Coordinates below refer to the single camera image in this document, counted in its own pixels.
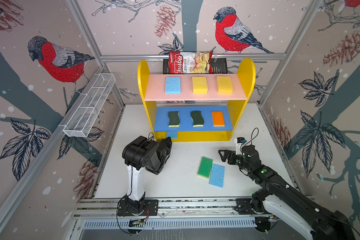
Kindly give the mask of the blue sponge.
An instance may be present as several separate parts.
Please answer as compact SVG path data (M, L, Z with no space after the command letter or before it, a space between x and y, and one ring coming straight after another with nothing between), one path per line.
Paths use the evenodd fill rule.
M166 77L165 94L181 94L180 77Z
M221 165L213 164L209 184L215 187L223 188L224 176L225 176L225 167Z
M177 139L178 138L178 132L166 132L166 137L170 137L171 139Z

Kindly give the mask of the dark green wavy sponge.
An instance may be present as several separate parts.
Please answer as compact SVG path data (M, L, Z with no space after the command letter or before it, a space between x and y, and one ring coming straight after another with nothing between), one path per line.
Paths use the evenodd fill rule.
M192 111L191 119L193 120L193 127L203 127L205 124L201 111Z
M179 112L178 111L170 111L168 112L168 118L169 118L169 127L179 127L180 126L180 118L179 118Z

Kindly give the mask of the orange sponge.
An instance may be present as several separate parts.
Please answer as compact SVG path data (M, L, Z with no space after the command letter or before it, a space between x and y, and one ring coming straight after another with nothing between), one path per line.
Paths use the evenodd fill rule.
M212 111L212 119L214 127L224 127L225 120L222 111Z

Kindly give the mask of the yellow sponge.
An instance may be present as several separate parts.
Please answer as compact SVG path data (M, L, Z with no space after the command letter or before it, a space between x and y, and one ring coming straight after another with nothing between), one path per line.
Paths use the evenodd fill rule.
M221 95L233 94L234 89L233 89L231 77L217 76L217 87L218 87L218 93Z
M208 84L206 77L192 77L193 94L207 94Z

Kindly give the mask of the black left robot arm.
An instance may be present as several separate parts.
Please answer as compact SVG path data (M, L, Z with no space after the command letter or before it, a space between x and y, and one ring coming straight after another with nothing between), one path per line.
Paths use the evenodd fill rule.
M143 136L139 136L124 148L122 158L129 173L126 202L128 208L135 213L141 213L144 209L146 192L141 177L143 170L158 175L169 159L171 149L170 137L157 142L153 138Z

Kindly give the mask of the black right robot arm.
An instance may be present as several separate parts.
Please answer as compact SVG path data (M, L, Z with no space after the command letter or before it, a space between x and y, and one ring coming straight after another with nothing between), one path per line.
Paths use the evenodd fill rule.
M262 164L255 146L242 146L241 153L219 150L223 162L238 166L261 187L252 198L237 199L239 214L269 213L284 221L307 240L353 240L347 217L316 204L290 186L275 170Z

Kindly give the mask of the yellow shelf with coloured boards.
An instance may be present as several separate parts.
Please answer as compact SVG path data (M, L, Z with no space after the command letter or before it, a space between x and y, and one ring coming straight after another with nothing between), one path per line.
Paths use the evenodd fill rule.
M151 131L158 141L230 141L256 82L256 67L244 59L235 74L174 75L180 92L166 93L171 75L150 73L147 61L138 65L138 86Z

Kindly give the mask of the red cassava chips bag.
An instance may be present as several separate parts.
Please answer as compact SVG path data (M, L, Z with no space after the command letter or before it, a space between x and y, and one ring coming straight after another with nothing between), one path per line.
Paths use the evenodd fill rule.
M210 52L169 51L170 74L212 74Z

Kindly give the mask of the aluminium rail base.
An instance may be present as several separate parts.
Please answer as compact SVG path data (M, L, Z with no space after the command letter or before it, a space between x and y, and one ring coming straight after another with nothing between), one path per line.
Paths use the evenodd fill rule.
M269 232L282 221L301 235L312 228L281 200L269 196L262 214L251 208L250 199L190 198L149 200L141 215L128 214L117 199L83 200L70 224L67 239L78 239L84 230L121 230L135 235L146 231L182 229L255 228Z

